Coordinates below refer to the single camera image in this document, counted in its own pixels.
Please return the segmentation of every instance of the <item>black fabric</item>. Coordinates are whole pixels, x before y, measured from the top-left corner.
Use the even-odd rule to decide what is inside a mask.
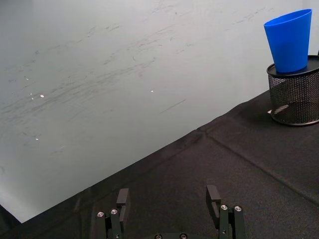
[[[0,235],[20,224],[11,213],[0,205]]]
[[[248,239],[318,239],[319,124],[279,125],[269,109],[266,92],[0,239],[88,239],[96,213],[114,207],[126,187],[128,238],[183,231],[216,239],[207,184],[224,203],[243,207]]]

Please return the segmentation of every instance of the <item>blue plastic cup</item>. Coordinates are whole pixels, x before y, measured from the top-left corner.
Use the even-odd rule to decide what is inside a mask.
[[[311,9],[304,9],[264,24],[278,72],[298,71],[307,66],[311,15]]]

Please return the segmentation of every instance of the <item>table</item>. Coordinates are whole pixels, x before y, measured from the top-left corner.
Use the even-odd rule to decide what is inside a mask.
[[[0,239],[88,239],[121,188],[131,196],[128,238],[184,231],[216,239],[207,184],[243,207],[248,239],[318,238],[319,124],[280,125],[270,108],[265,92]]]

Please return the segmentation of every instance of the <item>white wall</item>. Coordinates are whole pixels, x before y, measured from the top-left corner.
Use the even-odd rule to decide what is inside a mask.
[[[0,204],[25,221],[267,90],[263,23],[311,4],[0,1]]]

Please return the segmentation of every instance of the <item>black wire mesh container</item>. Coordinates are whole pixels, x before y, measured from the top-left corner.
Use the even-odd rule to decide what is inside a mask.
[[[307,67],[292,73],[267,68],[271,117],[283,124],[303,126],[319,122],[319,56],[308,56]]]

